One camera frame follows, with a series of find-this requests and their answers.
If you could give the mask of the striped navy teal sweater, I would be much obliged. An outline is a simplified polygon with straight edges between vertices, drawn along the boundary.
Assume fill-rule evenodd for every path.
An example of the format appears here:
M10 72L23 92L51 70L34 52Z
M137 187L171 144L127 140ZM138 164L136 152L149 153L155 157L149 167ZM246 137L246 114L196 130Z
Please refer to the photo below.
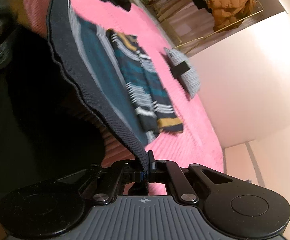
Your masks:
M137 37L81 18L71 0L50 0L47 39L61 74L82 105L147 171L145 147L184 129L152 58Z

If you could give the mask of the gold metal clothes rack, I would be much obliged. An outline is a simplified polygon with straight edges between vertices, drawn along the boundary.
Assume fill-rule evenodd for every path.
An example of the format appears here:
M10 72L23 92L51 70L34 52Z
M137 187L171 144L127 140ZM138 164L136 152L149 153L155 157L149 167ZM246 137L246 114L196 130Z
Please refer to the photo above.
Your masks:
M259 0L252 0L249 14L214 30L214 17L208 8L198 9L192 0L137 0L154 22L165 32L176 49L188 54L232 35L259 21L264 7Z

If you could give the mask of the pink ribbed bed blanket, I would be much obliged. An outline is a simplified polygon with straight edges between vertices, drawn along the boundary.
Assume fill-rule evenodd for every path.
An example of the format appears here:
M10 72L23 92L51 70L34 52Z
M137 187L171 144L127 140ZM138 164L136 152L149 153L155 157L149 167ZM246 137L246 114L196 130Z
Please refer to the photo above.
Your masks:
M167 90L176 114L183 121L184 131L172 135L161 133L157 139L146 146L146 150L154 152L155 159L171 160L180 167L198 163L224 172L223 153L207 116L207 113L196 94L193 99L173 78L169 66L163 56L164 48L170 47L166 39L152 19L137 5L132 4L129 12L114 6L110 2L100 0L72 0L73 8L83 19L101 25L105 29L114 29L121 33L136 35L141 47L152 58L152 62L160 77L163 87ZM47 8L50 0L23 0L25 12L34 31L47 35ZM103 167L109 167L119 160L131 159L132 154L120 144L109 132L102 129L106 155L102 161Z

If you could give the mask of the grey knit pouch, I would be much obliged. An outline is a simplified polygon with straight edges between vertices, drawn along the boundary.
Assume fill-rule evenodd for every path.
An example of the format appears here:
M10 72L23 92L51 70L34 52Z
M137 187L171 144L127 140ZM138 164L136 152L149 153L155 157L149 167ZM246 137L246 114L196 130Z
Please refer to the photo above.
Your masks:
M189 58L177 49L164 48L164 50L173 78L179 81L188 97L193 99L201 86L196 68L192 66Z

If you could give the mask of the orange puffer jacket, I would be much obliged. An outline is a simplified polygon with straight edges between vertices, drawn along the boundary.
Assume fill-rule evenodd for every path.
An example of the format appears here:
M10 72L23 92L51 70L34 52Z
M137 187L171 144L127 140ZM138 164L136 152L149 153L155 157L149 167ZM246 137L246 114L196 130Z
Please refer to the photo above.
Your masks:
M213 31L227 31L238 28L243 18L252 14L255 0L208 0L208 9L214 18Z

